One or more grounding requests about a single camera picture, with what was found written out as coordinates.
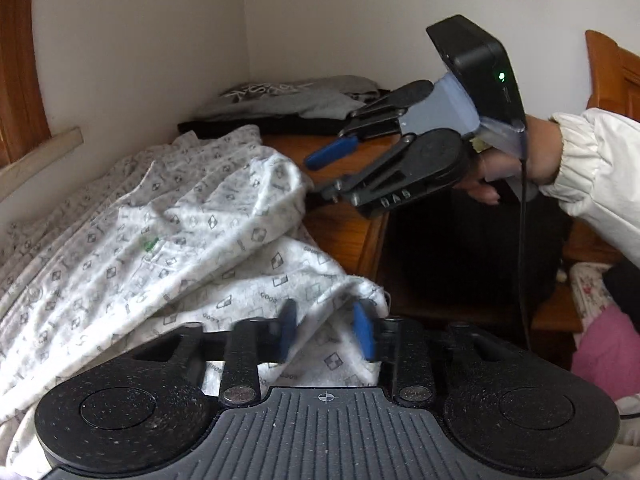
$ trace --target green spot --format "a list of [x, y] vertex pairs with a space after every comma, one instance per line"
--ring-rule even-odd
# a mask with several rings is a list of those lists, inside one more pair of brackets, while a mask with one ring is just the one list
[[142, 248], [145, 250], [145, 253], [150, 253], [151, 251], [154, 250], [154, 247], [156, 246], [156, 244], [160, 241], [160, 238], [156, 237], [154, 240], [150, 240], [148, 242], [145, 242], [142, 245]]

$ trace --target window sill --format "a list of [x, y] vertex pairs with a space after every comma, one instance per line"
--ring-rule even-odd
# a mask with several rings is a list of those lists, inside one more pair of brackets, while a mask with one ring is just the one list
[[51, 137], [23, 158], [0, 170], [0, 202], [63, 155], [82, 144], [80, 128]]

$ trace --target pink cloth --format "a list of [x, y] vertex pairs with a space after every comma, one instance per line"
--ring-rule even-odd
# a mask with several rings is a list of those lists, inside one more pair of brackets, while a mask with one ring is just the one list
[[605, 309], [584, 333], [571, 371], [613, 400], [640, 393], [640, 335], [617, 305]]

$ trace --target silver screw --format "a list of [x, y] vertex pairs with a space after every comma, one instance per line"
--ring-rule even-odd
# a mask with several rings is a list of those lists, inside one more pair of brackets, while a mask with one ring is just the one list
[[232, 386], [222, 396], [232, 404], [244, 404], [255, 399], [255, 390], [250, 386]]
[[424, 386], [406, 386], [398, 395], [407, 402], [424, 402], [431, 398], [431, 391]]

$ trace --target gray ribbed surface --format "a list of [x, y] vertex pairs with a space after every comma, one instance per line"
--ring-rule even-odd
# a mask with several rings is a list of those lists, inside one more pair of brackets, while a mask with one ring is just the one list
[[[326, 394], [334, 396], [323, 402]], [[77, 480], [53, 471], [50, 480]], [[378, 388], [275, 388], [253, 408], [228, 410], [190, 455], [139, 480], [507, 480], [462, 453], [425, 410]], [[566, 480], [600, 480], [593, 469]]]

